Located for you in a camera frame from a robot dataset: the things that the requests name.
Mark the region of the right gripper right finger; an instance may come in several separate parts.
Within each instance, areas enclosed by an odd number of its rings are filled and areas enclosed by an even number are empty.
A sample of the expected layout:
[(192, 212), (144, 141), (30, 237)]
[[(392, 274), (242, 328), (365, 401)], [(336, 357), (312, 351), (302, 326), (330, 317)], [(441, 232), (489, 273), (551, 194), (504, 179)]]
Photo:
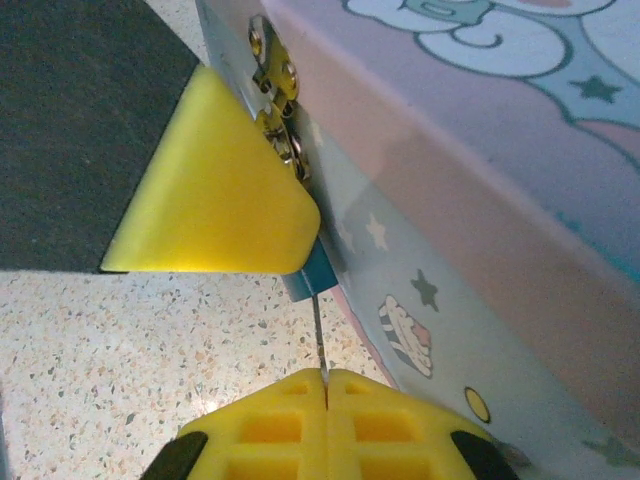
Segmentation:
[(481, 427), (348, 370), (329, 372), (330, 479), (516, 479)]

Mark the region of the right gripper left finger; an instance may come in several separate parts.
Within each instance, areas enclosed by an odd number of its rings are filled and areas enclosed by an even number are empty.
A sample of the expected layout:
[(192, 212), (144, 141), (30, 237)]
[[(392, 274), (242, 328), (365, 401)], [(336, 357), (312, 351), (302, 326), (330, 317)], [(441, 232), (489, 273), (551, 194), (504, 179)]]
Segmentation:
[(326, 479), (326, 387), (300, 370), (183, 426), (150, 479)]

